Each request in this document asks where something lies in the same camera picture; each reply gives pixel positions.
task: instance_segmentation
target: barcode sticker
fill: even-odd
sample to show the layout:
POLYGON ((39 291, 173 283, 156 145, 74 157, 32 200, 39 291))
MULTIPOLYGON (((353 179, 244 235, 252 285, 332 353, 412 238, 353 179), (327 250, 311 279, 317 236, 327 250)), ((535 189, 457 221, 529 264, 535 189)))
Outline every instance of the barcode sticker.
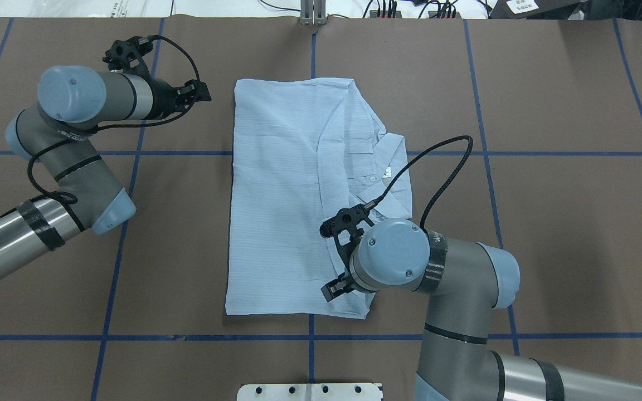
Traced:
POLYGON ((534 0, 507 0, 507 5, 513 13, 526 13, 527 11, 537 10, 539 6, 534 0))

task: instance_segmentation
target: white metal plate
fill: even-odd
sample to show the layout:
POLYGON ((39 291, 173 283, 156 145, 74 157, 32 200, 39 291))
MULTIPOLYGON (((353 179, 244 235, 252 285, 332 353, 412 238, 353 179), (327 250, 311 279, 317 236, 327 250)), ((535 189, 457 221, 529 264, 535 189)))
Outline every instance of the white metal plate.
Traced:
POLYGON ((244 385, 237 392, 237 401, 382 401, 381 389, 382 385, 374 383, 244 385))

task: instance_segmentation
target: folded shirt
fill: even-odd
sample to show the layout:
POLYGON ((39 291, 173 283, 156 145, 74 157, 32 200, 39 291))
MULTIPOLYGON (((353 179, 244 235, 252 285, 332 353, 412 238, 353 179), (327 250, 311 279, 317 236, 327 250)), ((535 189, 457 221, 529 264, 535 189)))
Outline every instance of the folded shirt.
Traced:
MULTIPOLYGON (((385 190, 407 163, 405 138, 385 131, 352 79, 242 79, 235 101, 227 314, 364 319, 372 294, 321 294, 344 264, 319 226, 385 190)), ((404 173, 371 219, 411 215, 404 173)))

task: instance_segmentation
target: light blue plastic cap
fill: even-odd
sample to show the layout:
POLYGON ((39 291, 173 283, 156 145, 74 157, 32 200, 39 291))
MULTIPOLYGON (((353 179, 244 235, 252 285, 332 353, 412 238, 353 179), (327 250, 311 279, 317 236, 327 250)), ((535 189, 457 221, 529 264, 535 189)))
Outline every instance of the light blue plastic cap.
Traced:
POLYGON ((449 401, 449 399, 438 393, 433 386, 423 380, 418 373, 415 373, 415 396, 413 401, 449 401))
POLYGON ((96 223, 91 226, 91 230, 98 236, 102 236, 102 234, 109 232, 134 214, 135 205, 133 205, 133 201, 130 200, 130 196, 123 188, 115 196, 113 202, 110 202, 108 207, 105 208, 96 223))
POLYGON ((426 234, 415 223, 403 218, 389 218, 372 226, 365 232, 358 248, 364 271, 385 285, 402 285, 415 280, 425 272, 430 260, 430 242, 426 234))
POLYGON ((26 160, 29 160, 31 158, 31 155, 28 154, 26 149, 23 148, 20 140, 18 139, 18 135, 16 135, 16 122, 18 122, 18 116, 14 117, 9 125, 7 125, 7 131, 4 132, 4 139, 7 140, 7 145, 9 145, 9 148, 15 154, 20 155, 26 160))
POLYGON ((38 102, 53 119, 67 123, 89 121, 105 104, 105 84, 88 67, 51 67, 41 74, 38 102))
POLYGON ((493 248, 483 243, 476 244, 482 246, 487 252, 494 266, 494 274, 497 276, 497 304, 493 309, 509 307, 514 302, 521 281, 517 259, 504 249, 493 248))

